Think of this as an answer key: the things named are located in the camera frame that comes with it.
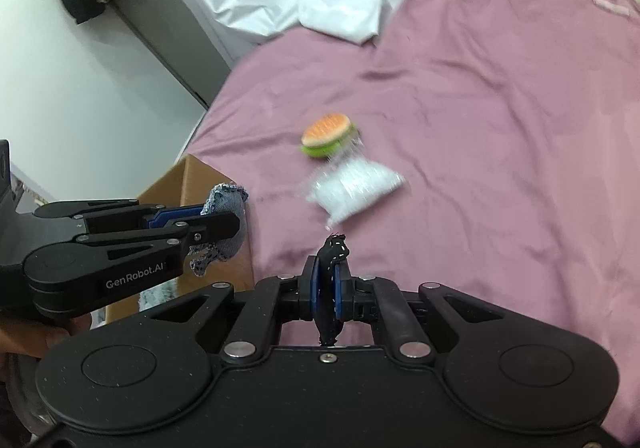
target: toy hamburger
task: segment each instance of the toy hamburger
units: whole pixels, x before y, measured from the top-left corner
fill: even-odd
[[[345,114],[330,113],[305,130],[300,149],[309,157],[328,157],[347,144],[356,132]]]

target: human hand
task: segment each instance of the human hand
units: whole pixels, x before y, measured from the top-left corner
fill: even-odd
[[[0,313],[0,381],[6,380],[7,354],[26,354],[41,358],[53,346],[90,327],[91,314],[74,318],[66,328],[62,328]]]

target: bed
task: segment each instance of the bed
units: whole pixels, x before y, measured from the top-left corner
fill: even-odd
[[[406,0],[362,47],[305,29],[233,71],[188,151],[244,185],[254,275],[328,234],[300,135],[351,117],[406,184],[335,231],[351,272],[439,281],[615,358],[604,426],[640,434],[640,22],[632,0]],[[285,341],[313,343],[290,327]],[[343,343],[366,343],[360,327]]]

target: hamburger bun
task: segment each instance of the hamburger bun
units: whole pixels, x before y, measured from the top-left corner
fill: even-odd
[[[318,119],[302,134],[302,145],[308,148],[327,146],[351,131],[351,121],[343,113],[330,113]]]

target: white wall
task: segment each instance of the white wall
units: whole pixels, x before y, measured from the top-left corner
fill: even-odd
[[[0,0],[0,139],[47,200],[138,195],[203,112],[111,10],[77,26],[60,0]]]

